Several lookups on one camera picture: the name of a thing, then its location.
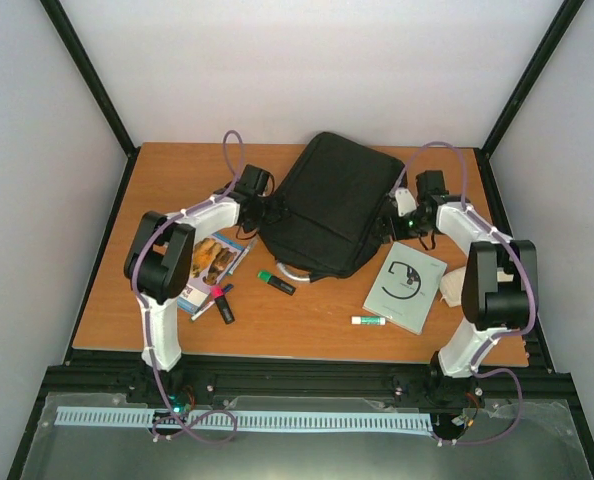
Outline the black student bag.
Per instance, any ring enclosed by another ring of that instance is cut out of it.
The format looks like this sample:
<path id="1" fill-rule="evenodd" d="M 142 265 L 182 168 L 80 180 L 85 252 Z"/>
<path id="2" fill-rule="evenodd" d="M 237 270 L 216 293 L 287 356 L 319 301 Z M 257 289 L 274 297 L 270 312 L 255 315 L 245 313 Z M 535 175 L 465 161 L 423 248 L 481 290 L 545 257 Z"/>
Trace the black student bag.
<path id="1" fill-rule="evenodd" d="M 285 197 L 287 217 L 258 235 L 278 263 L 305 272 L 308 282 L 348 278 L 384 244 L 371 230 L 392 188 L 406 182 L 403 169 L 395 157 L 319 133 L 273 192 Z"/>

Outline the dog picture book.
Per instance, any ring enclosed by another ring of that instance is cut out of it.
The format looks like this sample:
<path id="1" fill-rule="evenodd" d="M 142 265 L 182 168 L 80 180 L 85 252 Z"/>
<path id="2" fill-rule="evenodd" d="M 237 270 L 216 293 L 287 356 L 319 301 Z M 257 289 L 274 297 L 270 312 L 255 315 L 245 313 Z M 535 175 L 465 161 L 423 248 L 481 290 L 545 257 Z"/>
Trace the dog picture book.
<path id="1" fill-rule="evenodd" d="M 228 274 L 244 247 L 221 234 L 210 235 L 193 249 L 190 275 L 178 297 L 178 307 L 195 314 L 208 300 L 211 288 Z"/>

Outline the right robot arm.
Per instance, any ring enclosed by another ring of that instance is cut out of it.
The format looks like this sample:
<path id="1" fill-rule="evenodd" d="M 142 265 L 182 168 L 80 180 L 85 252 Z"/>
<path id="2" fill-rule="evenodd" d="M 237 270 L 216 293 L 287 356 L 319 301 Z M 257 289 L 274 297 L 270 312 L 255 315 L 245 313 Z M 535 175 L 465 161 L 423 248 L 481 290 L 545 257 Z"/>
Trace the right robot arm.
<path id="1" fill-rule="evenodd" d="M 388 239 L 422 239 L 439 233 L 466 256 L 460 305 L 463 319 L 431 361 L 439 377 L 476 376 L 482 360 L 505 337 L 534 327 L 538 310 L 537 255 L 528 240 L 492 226 L 472 204 L 432 196 L 403 214 L 384 216 Z"/>

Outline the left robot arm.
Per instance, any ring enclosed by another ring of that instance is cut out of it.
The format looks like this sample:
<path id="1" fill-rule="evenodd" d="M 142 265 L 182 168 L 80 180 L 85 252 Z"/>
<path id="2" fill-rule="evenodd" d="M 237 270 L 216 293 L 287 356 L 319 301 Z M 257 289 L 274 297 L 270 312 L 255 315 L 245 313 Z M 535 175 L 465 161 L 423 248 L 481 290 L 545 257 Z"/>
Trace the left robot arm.
<path id="1" fill-rule="evenodd" d="M 178 400 L 185 378 L 172 369 L 181 358 L 177 299 L 190 278 L 194 247 L 223 229 L 261 225 L 268 197 L 213 195 L 177 212 L 143 215 L 124 263 L 124 275 L 139 304 L 143 361 L 157 370 L 149 388 L 163 402 Z"/>

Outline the grey Great Gatsby book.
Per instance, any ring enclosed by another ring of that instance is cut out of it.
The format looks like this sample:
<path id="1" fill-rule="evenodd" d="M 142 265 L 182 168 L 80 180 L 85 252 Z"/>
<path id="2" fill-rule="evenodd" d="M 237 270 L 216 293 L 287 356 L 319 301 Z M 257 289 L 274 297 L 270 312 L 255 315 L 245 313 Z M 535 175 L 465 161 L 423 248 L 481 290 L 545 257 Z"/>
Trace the grey Great Gatsby book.
<path id="1" fill-rule="evenodd" d="M 402 243 L 390 248 L 363 308 L 420 335 L 447 264 Z"/>

